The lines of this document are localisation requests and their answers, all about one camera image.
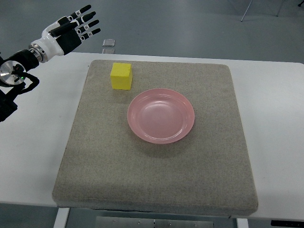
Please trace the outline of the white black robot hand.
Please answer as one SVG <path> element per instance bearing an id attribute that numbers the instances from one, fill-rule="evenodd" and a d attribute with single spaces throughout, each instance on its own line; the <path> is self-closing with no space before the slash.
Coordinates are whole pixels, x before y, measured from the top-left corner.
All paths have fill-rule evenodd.
<path id="1" fill-rule="evenodd" d="M 89 4 L 61 17 L 42 31 L 41 38 L 31 42 L 29 51 L 38 62 L 45 63 L 54 56 L 67 55 L 101 31 L 96 27 L 99 20 L 93 20 L 96 12 L 87 13 L 90 9 Z"/>

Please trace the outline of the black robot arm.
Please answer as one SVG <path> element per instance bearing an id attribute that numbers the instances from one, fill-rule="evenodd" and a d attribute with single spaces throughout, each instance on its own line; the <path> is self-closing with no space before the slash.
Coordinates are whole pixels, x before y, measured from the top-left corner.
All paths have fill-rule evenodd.
<path id="1" fill-rule="evenodd" d="M 22 50 L 7 59 L 0 59 L 0 86 L 11 88 L 7 93 L 0 92 L 0 121 L 5 121 L 18 109 L 14 102 L 18 95 L 33 90 L 39 79 L 28 73 L 43 60 L 38 51 L 31 48 Z"/>

